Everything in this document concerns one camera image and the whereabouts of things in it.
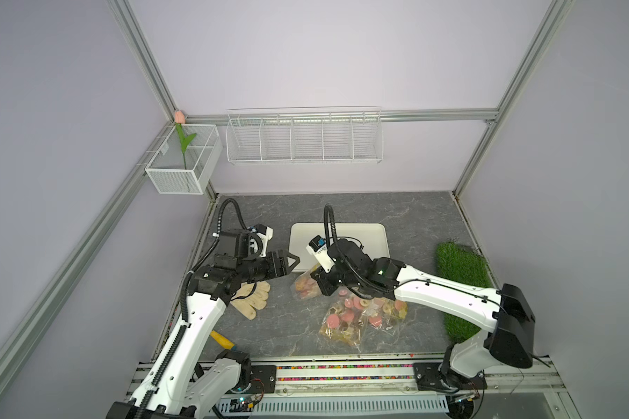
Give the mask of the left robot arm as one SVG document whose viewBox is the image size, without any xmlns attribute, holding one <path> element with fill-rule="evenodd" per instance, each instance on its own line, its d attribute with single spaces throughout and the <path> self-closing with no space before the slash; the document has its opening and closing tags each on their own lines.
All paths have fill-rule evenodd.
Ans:
<svg viewBox="0 0 629 419">
<path fill-rule="evenodd" d="M 243 223 L 222 230 L 218 220 L 209 250 L 185 275 L 179 293 L 180 316 L 147 378 L 125 402 L 109 409 L 109 418 L 203 418 L 215 410 L 228 391 L 251 384 L 248 354 L 227 350 L 211 370 L 193 377 L 211 332 L 239 290 L 285 277 L 300 262 L 287 250 L 269 251 L 272 231 L 265 225 Z"/>
</svg>

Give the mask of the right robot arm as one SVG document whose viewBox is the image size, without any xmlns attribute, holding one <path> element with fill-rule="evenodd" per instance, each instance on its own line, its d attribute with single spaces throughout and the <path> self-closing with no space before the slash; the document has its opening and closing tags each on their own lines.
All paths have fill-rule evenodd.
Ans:
<svg viewBox="0 0 629 419">
<path fill-rule="evenodd" d="M 453 395 L 472 387 L 487 368 L 532 367 L 536 317 L 519 287 L 467 286 L 393 258 L 372 259 L 358 244 L 338 236 L 329 204 L 323 210 L 323 229 L 307 246 L 320 265 L 314 278 L 322 294 L 346 287 L 361 301 L 384 298 L 431 307 L 479 329 L 451 345 L 437 368 L 414 370 L 420 390 Z"/>
</svg>

